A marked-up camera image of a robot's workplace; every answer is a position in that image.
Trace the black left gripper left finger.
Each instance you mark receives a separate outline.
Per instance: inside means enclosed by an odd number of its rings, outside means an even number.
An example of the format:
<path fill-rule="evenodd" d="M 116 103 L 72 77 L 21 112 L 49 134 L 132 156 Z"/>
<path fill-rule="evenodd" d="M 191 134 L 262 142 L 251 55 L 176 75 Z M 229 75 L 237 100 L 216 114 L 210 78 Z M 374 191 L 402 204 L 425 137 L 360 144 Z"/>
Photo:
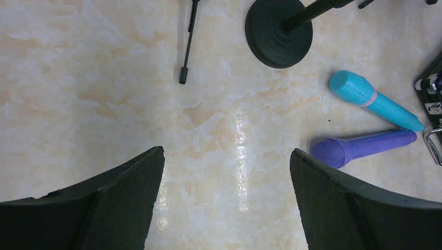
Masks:
<path fill-rule="evenodd" d="M 1 249 L 144 249 L 164 170 L 152 147 L 41 198 L 1 203 Z"/>

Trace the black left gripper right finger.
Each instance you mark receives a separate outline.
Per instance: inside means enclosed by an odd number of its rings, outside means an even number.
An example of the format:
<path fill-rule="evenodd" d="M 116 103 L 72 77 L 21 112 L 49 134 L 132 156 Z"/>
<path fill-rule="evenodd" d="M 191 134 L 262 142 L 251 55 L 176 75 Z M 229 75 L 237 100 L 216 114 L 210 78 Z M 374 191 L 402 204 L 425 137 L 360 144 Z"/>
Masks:
<path fill-rule="evenodd" d="M 290 174 L 309 249 L 441 249 L 441 203 L 374 186 L 295 149 Z"/>

